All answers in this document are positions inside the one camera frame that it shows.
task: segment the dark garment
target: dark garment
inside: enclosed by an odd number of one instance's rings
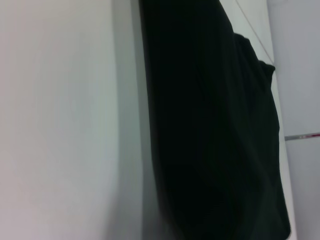
[[[273,66],[218,0],[141,0],[159,197],[186,240],[285,240]]]

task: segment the black fabric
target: black fabric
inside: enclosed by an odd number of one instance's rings
[[[285,240],[275,68],[217,0],[141,0],[159,197],[186,240]]]

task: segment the white wall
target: white wall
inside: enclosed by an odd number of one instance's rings
[[[268,0],[286,136],[320,132],[320,2]],[[286,143],[297,238],[320,238],[320,139]]]
[[[0,239],[158,221],[138,19],[138,1],[0,1]]]

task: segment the black cloth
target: black cloth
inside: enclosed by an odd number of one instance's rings
[[[218,0],[141,0],[159,198],[185,240],[285,240],[275,68]]]

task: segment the white surface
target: white surface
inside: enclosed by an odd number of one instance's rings
[[[253,12],[256,10],[255,7],[259,6],[259,11],[261,12],[268,12],[267,9],[267,3],[265,0],[245,0],[247,6],[243,7],[244,13],[248,13],[249,16],[247,16],[247,19],[252,22],[251,26],[255,26],[255,16],[258,16],[254,14]],[[250,24],[248,23],[246,17],[244,16],[243,12],[239,8],[238,4],[236,3],[236,0],[221,0],[221,4],[223,5],[230,21],[233,27],[233,30],[236,33],[239,33],[246,38],[248,38],[251,42],[251,45],[257,55],[257,57],[268,63],[271,64],[271,61],[266,54],[264,48],[266,50],[269,49],[268,46],[272,47],[272,40],[271,40],[271,32],[270,32],[270,26],[267,24],[269,22],[268,14],[264,14],[263,16],[267,19],[261,20],[261,17],[256,20],[257,23],[260,23],[259,25],[259,31],[260,36],[264,36],[264,39],[260,39],[262,43],[266,43],[266,46],[263,48],[260,41],[257,39],[257,36],[255,35],[253,29],[251,28]],[[286,143],[285,143],[285,137],[284,137],[284,131],[283,131],[283,120],[282,120],[282,114],[281,114],[281,108],[280,108],[280,100],[279,100],[279,93],[278,93],[278,84],[277,84],[277,77],[276,75],[273,76],[272,80],[272,93],[273,98],[275,102],[275,106],[278,112],[278,118],[280,123],[280,132],[279,132],[279,162],[280,162],[280,173],[281,173],[281,180],[283,185],[283,192],[285,196],[285,202],[288,210],[288,215],[290,219],[291,224],[291,236],[290,240],[296,240],[297,239],[297,233],[296,233],[296,221],[295,221],[295,212],[294,212],[294,203],[293,203],[293,195],[292,195],[292,188],[291,188],[291,179],[290,179],[290,172],[289,172],[289,165],[288,165],[288,158],[287,158],[287,151],[286,151]]]
[[[0,2],[0,239],[140,240],[157,219],[137,2]]]
[[[320,1],[271,2],[270,24],[285,135],[320,132]]]
[[[287,142],[298,239],[320,238],[320,138]]]

